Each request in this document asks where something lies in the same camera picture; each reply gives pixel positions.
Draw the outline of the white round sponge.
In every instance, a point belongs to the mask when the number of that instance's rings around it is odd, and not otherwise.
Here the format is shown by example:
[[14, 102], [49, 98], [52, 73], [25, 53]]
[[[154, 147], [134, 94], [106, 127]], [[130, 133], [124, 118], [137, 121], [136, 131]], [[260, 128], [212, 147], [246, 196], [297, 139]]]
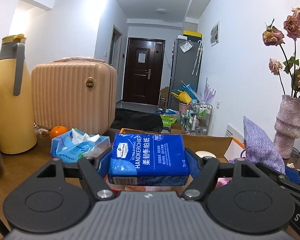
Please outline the white round sponge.
[[216, 156], [209, 151], [197, 151], [196, 155], [199, 156], [200, 158], [205, 158], [205, 157], [216, 158]]

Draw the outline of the purple knitted pouch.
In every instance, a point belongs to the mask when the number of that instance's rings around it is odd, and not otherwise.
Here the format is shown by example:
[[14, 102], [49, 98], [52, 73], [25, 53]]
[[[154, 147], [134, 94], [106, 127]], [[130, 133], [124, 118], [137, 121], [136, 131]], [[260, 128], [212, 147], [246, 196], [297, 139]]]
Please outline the purple knitted pouch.
[[266, 132], [246, 116], [243, 117], [244, 149], [238, 158], [229, 160], [234, 163], [244, 155], [244, 160], [254, 164], [267, 175], [285, 176], [286, 167], [283, 158]]

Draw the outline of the blue handkerchief tissue pack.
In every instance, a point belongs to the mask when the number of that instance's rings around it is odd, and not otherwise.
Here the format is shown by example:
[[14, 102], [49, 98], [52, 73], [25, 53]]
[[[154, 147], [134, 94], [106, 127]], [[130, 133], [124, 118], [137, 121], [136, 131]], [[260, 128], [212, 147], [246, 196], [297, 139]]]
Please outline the blue handkerchief tissue pack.
[[108, 180], [115, 185], [184, 186], [190, 170], [179, 134], [117, 134]]

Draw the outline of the pink satin scrunchie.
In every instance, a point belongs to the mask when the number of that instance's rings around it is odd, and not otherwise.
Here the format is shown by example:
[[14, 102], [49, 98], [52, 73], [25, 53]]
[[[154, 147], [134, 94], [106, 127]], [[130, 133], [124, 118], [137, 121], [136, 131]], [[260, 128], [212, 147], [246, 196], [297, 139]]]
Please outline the pink satin scrunchie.
[[218, 178], [216, 188], [229, 184], [232, 178]]

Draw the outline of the red cardboard box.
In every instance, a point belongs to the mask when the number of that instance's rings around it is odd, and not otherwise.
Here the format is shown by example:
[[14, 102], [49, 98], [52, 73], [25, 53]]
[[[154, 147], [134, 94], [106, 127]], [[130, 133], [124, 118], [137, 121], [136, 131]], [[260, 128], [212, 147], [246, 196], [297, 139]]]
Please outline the red cardboard box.
[[[182, 135], [185, 148], [189, 148], [199, 157], [203, 157], [202, 152], [209, 152], [213, 154], [221, 163], [228, 163], [232, 159], [239, 158], [241, 152], [244, 150], [244, 144], [231, 137], [211, 137], [211, 136], [196, 136], [196, 135]], [[186, 186], [193, 181], [189, 176], [185, 186], [121, 186], [121, 190], [125, 191], [142, 191], [142, 192], [162, 192], [175, 191], [181, 195]]]

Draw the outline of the pink textured vase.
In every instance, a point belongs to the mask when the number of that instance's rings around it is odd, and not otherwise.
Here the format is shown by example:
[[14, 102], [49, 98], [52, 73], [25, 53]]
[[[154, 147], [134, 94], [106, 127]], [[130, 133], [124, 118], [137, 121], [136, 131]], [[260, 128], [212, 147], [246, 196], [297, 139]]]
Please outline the pink textured vase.
[[282, 96], [274, 128], [275, 149], [283, 159], [289, 159], [295, 140], [300, 138], [300, 99]]

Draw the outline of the orange fruit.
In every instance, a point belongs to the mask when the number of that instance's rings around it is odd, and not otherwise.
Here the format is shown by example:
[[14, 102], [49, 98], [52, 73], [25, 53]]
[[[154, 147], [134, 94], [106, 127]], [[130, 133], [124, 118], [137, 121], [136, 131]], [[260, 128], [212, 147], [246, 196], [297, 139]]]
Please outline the orange fruit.
[[66, 133], [67, 131], [68, 129], [64, 126], [55, 126], [50, 130], [49, 138], [52, 140], [53, 138]]

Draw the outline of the pink ribbed suitcase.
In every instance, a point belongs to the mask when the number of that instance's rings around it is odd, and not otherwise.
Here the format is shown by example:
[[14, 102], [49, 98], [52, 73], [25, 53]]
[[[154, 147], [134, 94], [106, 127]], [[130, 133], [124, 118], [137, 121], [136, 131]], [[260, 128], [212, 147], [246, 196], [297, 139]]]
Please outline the pink ribbed suitcase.
[[103, 60], [66, 57], [31, 73], [34, 122], [103, 134], [115, 118], [117, 71]]

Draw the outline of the yellow thermos jug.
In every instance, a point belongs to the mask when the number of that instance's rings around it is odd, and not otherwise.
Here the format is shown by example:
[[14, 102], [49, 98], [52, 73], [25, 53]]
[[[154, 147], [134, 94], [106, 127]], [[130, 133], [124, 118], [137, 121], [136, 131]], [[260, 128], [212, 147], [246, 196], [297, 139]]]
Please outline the yellow thermos jug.
[[37, 143], [25, 42], [26, 37], [18, 34], [4, 37], [1, 44], [0, 151], [4, 154], [20, 154]]

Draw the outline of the grey refrigerator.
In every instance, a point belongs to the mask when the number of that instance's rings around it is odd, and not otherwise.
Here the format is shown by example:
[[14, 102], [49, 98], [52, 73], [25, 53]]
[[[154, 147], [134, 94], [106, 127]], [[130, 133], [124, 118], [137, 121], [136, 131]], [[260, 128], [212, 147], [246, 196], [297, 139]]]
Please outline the grey refrigerator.
[[197, 70], [194, 71], [194, 74], [192, 72], [197, 58], [199, 45], [198, 42], [181, 39], [175, 39], [174, 41], [170, 92], [168, 98], [168, 107], [170, 109], [178, 110], [179, 108], [179, 101], [171, 94], [171, 92], [177, 94], [177, 90], [181, 90], [184, 84], [190, 84], [194, 88], [194, 91], [197, 91], [199, 74], [196, 74]]

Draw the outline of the dark entrance door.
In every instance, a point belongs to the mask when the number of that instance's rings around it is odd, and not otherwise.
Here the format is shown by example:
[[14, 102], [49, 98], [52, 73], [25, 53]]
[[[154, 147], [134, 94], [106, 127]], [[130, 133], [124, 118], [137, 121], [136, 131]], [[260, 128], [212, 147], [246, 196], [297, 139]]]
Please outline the dark entrance door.
[[157, 105], [161, 90], [165, 41], [128, 39], [122, 101]]

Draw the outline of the white wall panel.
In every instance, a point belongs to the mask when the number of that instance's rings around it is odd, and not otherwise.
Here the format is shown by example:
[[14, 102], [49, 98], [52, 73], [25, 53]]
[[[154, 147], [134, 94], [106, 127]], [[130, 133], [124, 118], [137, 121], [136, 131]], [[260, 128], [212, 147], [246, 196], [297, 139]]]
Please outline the white wall panel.
[[210, 33], [210, 44], [211, 46], [215, 46], [219, 43], [219, 31], [220, 31], [220, 22], [218, 21], [213, 28], [211, 29]]

